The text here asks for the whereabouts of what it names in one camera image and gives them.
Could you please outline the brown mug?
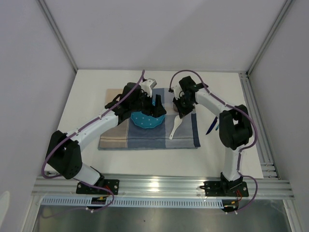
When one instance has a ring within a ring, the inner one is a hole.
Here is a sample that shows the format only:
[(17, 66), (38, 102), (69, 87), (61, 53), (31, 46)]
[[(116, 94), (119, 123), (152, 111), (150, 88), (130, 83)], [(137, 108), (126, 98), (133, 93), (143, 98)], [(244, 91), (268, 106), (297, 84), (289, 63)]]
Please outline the brown mug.
[(177, 108), (177, 106), (173, 103), (173, 110), (175, 111), (175, 112), (178, 112), (178, 108)]

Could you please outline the teal dotted plate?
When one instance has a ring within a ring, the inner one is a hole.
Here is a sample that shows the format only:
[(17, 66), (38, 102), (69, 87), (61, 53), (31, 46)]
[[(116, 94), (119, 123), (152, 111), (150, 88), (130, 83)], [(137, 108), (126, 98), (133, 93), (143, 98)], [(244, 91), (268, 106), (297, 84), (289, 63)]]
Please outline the teal dotted plate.
[(165, 115), (160, 117), (147, 116), (142, 112), (133, 112), (131, 114), (131, 120), (134, 125), (142, 129), (153, 129), (162, 124), (165, 119)]

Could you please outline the white ceramic spoon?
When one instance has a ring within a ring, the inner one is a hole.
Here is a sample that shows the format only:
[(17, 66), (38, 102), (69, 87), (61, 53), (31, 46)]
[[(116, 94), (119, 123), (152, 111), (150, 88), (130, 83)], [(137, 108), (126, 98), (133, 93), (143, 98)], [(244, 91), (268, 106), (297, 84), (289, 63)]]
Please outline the white ceramic spoon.
[(170, 139), (170, 140), (173, 139), (174, 134), (175, 134), (177, 128), (181, 125), (182, 121), (183, 121), (183, 119), (180, 118), (179, 115), (175, 116), (175, 118), (174, 118), (174, 126), (173, 126), (172, 131), (171, 131), (171, 133), (170, 133), (170, 135), (169, 135), (169, 139)]

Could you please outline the blue beige checked cloth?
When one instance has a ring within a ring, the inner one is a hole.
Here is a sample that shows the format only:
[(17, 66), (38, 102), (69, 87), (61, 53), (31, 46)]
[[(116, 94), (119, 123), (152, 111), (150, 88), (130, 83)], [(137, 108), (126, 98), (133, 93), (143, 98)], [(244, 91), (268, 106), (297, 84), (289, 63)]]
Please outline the blue beige checked cloth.
[(200, 147), (197, 116), (193, 111), (183, 118), (172, 140), (169, 135), (178, 115), (173, 110), (174, 95), (167, 88), (156, 88), (153, 95), (160, 95), (167, 111), (162, 124), (153, 129), (142, 129), (134, 125), (131, 118), (100, 136), (99, 150), (153, 150), (153, 149), (191, 149)]

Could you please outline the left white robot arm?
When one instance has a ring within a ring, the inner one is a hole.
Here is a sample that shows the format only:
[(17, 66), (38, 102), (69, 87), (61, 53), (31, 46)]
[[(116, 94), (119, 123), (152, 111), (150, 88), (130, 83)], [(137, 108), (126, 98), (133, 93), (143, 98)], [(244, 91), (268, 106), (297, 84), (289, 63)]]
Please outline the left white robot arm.
[(153, 95), (154, 79), (145, 79), (140, 84), (129, 82), (100, 113), (85, 125), (69, 131), (57, 130), (51, 136), (44, 165), (50, 165), (59, 176), (76, 179), (87, 184), (94, 194), (104, 189), (102, 174), (82, 161), (82, 151), (104, 132), (119, 126), (134, 112), (154, 118), (166, 114), (161, 96)]

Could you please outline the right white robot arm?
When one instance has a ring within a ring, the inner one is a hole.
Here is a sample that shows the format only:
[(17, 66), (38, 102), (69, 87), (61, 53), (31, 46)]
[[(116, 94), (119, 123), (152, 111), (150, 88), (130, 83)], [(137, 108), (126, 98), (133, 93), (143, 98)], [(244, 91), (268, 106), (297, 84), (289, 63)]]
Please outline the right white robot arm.
[(246, 106), (232, 106), (224, 102), (206, 84), (197, 84), (190, 76), (181, 79), (169, 92), (174, 93), (173, 104), (180, 119), (191, 113), (197, 104), (210, 110), (219, 119), (219, 138), (225, 146), (224, 169), (220, 174), (219, 186), (212, 189), (206, 182), (204, 189), (206, 195), (219, 191), (224, 196), (232, 195), (243, 182), (239, 173), (241, 150), (253, 136), (252, 120)]

